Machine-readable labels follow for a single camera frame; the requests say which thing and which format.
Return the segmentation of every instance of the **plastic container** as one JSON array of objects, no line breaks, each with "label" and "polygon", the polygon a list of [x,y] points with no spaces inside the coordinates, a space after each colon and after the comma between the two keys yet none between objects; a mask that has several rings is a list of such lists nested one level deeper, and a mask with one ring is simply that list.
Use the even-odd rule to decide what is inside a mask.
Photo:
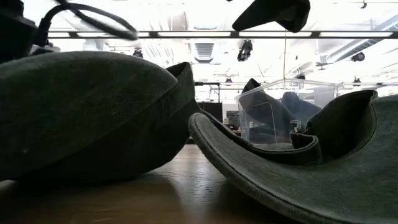
[{"label": "plastic container", "polygon": [[257,87],[235,98],[242,138],[254,144],[290,142],[290,132],[338,96],[342,85],[286,79]]}]

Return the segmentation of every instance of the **ceiling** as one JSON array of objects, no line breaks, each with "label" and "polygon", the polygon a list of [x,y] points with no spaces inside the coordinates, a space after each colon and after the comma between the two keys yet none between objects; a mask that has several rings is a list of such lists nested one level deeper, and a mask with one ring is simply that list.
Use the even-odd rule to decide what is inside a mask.
[{"label": "ceiling", "polygon": [[[150,30],[233,30],[232,23],[252,0],[84,0],[71,1],[91,5],[116,14],[141,32]],[[362,1],[311,0],[312,10],[303,30],[398,30],[398,0]],[[55,6],[50,0],[24,0],[25,17],[37,24]],[[86,13],[111,25],[113,21]],[[71,12],[54,17],[51,30],[93,30]],[[270,23],[250,30],[284,29]],[[130,42],[118,39],[72,40],[52,42],[61,51],[109,50],[132,55],[141,48],[144,59],[162,67],[190,62],[194,79],[203,82],[224,82],[231,77],[234,83],[246,83],[250,78],[269,83],[293,78],[304,73],[307,80],[322,82],[396,82],[398,77],[398,40],[382,40],[367,44],[368,40],[349,39],[254,39],[252,55],[246,62],[238,62],[239,46],[243,39],[141,39]],[[366,56],[363,62],[352,62],[353,50]],[[333,64],[317,67],[317,62]],[[228,86],[221,99],[232,99],[242,85]],[[210,87],[198,87],[202,98],[218,97]]]}]

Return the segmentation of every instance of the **gray felt hat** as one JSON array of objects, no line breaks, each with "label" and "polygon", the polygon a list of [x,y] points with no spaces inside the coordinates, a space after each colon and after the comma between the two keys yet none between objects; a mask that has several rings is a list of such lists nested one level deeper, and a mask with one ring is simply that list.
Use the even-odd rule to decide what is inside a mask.
[{"label": "gray felt hat", "polygon": [[209,161],[243,192],[304,223],[398,223],[398,95],[340,96],[292,131],[292,143],[253,145],[209,114],[189,129]]},{"label": "gray felt hat", "polygon": [[135,177],[174,158],[200,110],[189,63],[69,52],[0,71],[0,181]]}]

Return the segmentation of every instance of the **wooden table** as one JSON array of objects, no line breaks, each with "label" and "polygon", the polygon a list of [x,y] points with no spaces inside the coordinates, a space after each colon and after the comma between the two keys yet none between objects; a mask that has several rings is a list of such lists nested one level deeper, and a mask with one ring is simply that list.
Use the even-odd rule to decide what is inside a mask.
[{"label": "wooden table", "polygon": [[248,197],[196,145],[129,182],[31,186],[0,182],[0,223],[296,223]]}]

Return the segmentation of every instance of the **black cable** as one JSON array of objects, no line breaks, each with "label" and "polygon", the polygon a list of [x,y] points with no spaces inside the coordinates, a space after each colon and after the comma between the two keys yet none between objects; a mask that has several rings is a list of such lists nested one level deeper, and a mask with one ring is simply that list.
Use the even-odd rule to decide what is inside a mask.
[{"label": "black cable", "polygon": [[[121,39],[127,39],[127,40],[137,40],[138,39],[138,31],[132,25],[130,25],[127,21],[125,21],[123,18],[121,18],[119,16],[116,16],[112,13],[106,12],[101,9],[97,9],[92,6],[87,6],[84,4],[69,3],[66,0],[56,0],[56,1],[60,5],[55,6],[51,10],[49,10],[49,12],[46,13],[44,18],[41,20],[40,25],[39,25],[39,34],[36,38],[35,43],[41,47],[44,47],[47,43],[48,34],[49,34],[50,26],[51,26],[51,20],[59,12],[62,12],[65,10],[70,10],[72,13],[74,13],[81,20],[85,21],[87,24],[89,24],[99,30],[102,30],[104,32],[107,32],[111,35],[119,37]],[[93,19],[93,18],[90,18],[90,17],[84,15],[79,10],[90,11],[90,12],[94,12],[99,15],[111,18],[114,21],[121,24],[122,26],[124,26],[129,32],[117,30],[103,22],[100,22],[96,19]]]}]

